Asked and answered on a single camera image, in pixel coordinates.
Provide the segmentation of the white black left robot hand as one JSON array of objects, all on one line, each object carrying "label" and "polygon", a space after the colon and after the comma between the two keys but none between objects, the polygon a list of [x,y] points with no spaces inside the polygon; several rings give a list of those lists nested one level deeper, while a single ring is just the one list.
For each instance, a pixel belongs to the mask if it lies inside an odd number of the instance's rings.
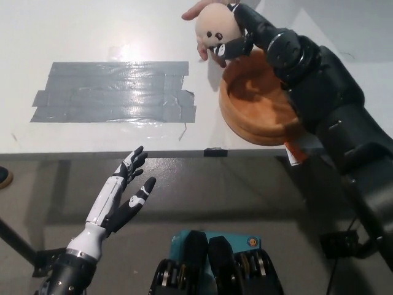
[{"label": "white black left robot hand", "polygon": [[146,158],[147,152],[140,146],[122,160],[106,180],[85,220],[83,231],[70,241],[66,253],[93,263],[101,259],[103,241],[137,215],[155,186],[156,179],[149,178],[128,201],[120,204],[129,183],[142,174]]}]

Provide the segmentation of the person's bare hand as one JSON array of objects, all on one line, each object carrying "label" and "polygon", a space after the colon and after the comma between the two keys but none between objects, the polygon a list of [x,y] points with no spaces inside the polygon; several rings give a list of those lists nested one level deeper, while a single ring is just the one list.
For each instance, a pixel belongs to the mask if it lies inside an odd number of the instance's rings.
[{"label": "person's bare hand", "polygon": [[[189,10],[187,10],[185,13],[182,14],[182,19],[185,21],[191,21],[194,18],[197,18],[199,16],[200,12],[209,4],[212,3],[221,3],[221,4],[229,4],[229,3],[239,3],[239,1],[226,1],[226,0],[201,0],[198,1],[194,6],[192,6]],[[201,43],[201,41],[197,41],[197,51],[203,61],[208,60],[208,50],[207,48]],[[210,57],[221,67],[225,68],[227,65],[227,62],[219,58],[217,55],[214,53],[210,54]]]}]

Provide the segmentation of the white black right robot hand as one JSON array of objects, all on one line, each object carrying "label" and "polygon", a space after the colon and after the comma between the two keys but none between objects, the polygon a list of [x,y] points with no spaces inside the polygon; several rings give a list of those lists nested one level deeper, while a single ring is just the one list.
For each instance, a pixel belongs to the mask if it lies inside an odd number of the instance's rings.
[{"label": "white black right robot hand", "polygon": [[247,4],[227,4],[237,25],[246,33],[227,42],[222,41],[211,50],[220,58],[232,60],[250,55],[254,46],[267,52],[278,29]]}]

